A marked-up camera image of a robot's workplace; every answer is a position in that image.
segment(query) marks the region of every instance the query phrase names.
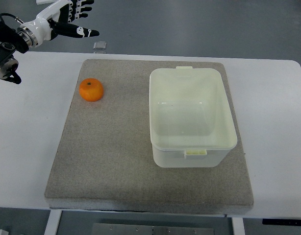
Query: gray felt mat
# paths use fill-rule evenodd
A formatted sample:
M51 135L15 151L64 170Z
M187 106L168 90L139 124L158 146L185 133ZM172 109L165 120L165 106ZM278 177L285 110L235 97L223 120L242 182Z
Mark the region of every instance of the gray felt mat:
M237 146L213 168L160 168L152 156L149 76L157 68L214 68L223 78ZM104 97L78 94L88 77ZM220 63L86 60L51 169L45 198L51 208L242 214L253 196L225 68Z

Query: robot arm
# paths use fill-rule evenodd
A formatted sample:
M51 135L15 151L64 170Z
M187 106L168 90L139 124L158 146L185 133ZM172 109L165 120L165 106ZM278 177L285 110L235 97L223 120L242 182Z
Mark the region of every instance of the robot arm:
M16 74L19 63L13 57L16 50L25 53L30 47L38 47L43 41L52 40L58 34L74 38L99 36L96 30L70 24L75 19L87 17L85 12L92 10L87 5L93 3L94 0L58 0L40 12L35 20L26 23L11 14L1 14L0 79L16 84L21 82ZM4 15L11 16L20 23L17 31L4 23Z
M35 20L21 24L20 32L30 39L32 47L38 47L58 34L75 38L98 36L96 30L70 24L75 19L87 17L84 12L92 8L86 5L93 3L93 0L58 0L40 12Z

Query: plastic container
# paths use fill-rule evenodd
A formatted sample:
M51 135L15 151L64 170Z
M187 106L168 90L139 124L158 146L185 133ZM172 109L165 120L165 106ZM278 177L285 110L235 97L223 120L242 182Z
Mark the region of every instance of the plastic container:
M221 75L177 67L150 75L150 140L160 167L214 167L237 135Z

